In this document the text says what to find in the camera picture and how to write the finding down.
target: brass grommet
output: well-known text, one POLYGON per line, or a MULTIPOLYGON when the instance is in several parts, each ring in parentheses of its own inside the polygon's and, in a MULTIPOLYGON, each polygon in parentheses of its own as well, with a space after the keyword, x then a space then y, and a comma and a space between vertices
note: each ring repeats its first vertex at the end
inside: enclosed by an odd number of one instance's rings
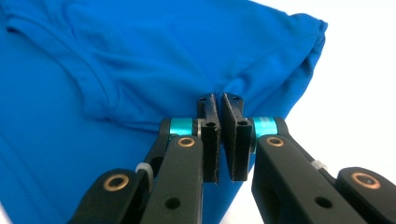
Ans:
POLYGON ((357 184, 367 189, 381 188, 381 183, 371 175, 367 175, 365 173, 353 173, 351 177, 357 184))
POLYGON ((127 175, 118 174, 111 175, 103 184, 103 187, 107 191, 117 191, 125 188, 129 182, 129 177, 127 175))
POLYGON ((177 140, 177 144, 181 147, 192 147, 195 144, 195 141, 189 137, 182 137, 177 140))
POLYGON ((285 144, 282 139, 277 137, 267 138, 267 143, 273 147, 282 147, 285 144))

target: black mechanical arm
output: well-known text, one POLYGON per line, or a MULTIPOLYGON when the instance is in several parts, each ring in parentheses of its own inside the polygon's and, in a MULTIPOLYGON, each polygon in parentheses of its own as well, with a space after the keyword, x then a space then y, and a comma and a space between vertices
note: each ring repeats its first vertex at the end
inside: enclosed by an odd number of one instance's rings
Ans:
POLYGON ((248 178, 265 223, 396 223, 396 186, 351 167, 333 178, 289 134, 280 118, 244 118, 243 99, 198 99, 196 119, 164 119, 135 171, 96 179, 69 223, 201 223, 204 182, 219 181, 220 140, 232 181, 248 178))

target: hole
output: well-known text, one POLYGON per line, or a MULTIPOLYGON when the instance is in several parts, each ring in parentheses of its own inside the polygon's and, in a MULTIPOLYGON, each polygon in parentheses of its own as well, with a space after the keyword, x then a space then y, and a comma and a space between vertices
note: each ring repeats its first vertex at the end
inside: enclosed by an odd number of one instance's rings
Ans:
POLYGON ((356 178, 366 185, 374 185, 376 182, 371 176, 367 175, 358 175, 356 178))
POLYGON ((190 144, 191 143, 191 140, 190 139, 187 139, 187 138, 185 138, 185 139, 181 139, 181 144, 183 144, 183 145, 188 145, 188 144, 190 144))
POLYGON ((177 209, 180 207, 180 200, 178 198, 170 198, 166 200, 165 207, 171 210, 177 209))
POLYGON ((239 124, 239 125, 243 125, 243 126, 245 126, 245 125, 248 125, 248 122, 247 122, 247 121, 244 121, 244 120, 242 120, 242 121, 238 121, 238 124, 239 124))
POLYGON ((270 139, 270 143, 278 145, 278 144, 280 144, 280 140, 276 139, 276 138, 272 138, 272 139, 270 139))
POLYGON ((104 188, 108 191, 117 191, 125 188, 129 182, 127 175, 118 174, 110 176, 104 183, 104 188))
POLYGON ((206 126, 207 126, 207 127, 215 127, 215 126, 216 126, 216 123, 215 123, 215 122, 208 122, 208 123, 206 124, 206 126))
POLYGON ((324 208, 331 208, 332 207, 332 202, 330 202, 329 199, 324 198, 324 197, 317 197, 315 198, 315 202, 320 206, 324 208))
POLYGON ((195 144, 195 141, 189 137, 183 137, 178 139, 177 144, 181 147, 192 147, 195 144))
POLYGON ((108 183, 108 185, 112 188, 116 188, 116 187, 119 187, 123 181, 124 180, 122 178, 117 177, 117 178, 110 180, 110 183, 108 183))

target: white surface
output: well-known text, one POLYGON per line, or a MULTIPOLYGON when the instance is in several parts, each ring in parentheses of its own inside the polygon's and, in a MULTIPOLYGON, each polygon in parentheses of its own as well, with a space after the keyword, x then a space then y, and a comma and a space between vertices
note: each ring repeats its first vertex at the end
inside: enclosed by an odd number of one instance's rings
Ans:
MULTIPOLYGON (((396 3, 257 0, 329 23, 314 78, 286 122, 331 175, 360 166, 396 184, 396 3)), ((262 223, 246 183, 222 224, 262 223)))
POLYGON ((3 205, 0 203, 0 224, 11 224, 9 217, 4 209, 3 205))

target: screw hole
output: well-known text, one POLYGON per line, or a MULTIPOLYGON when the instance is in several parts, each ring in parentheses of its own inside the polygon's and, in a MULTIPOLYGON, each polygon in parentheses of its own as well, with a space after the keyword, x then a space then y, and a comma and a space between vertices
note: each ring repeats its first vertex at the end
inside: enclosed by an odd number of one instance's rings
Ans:
POLYGON ((248 122, 242 120, 242 121, 238 121, 238 124, 239 124, 239 125, 242 125, 242 126, 245 126, 245 125, 248 125, 248 122))
POLYGON ((118 178, 114 178, 114 179, 110 180, 110 183, 108 183, 108 185, 110 187, 116 188, 116 187, 120 186, 123 181, 124 180, 122 178, 119 178, 119 177, 118 178))
POLYGON ((280 144, 280 140, 276 139, 276 138, 272 138, 272 139, 270 139, 270 143, 277 145, 277 144, 280 144))
POLYGON ((178 198, 170 198, 166 200, 165 207, 171 210, 177 209, 180 207, 180 200, 178 198))
POLYGON ((181 141, 180 141, 183 145, 188 145, 188 144, 190 144, 191 143, 191 140, 190 139, 187 139, 187 138, 185 138, 185 139, 181 139, 181 141))
POLYGON ((332 207, 332 202, 330 202, 329 199, 324 198, 324 197, 317 197, 315 198, 315 202, 320 206, 324 208, 331 208, 332 207))
POLYGON ((208 123, 206 124, 206 126, 207 126, 207 127, 215 127, 215 126, 216 126, 216 123, 215 123, 215 122, 208 122, 208 123))

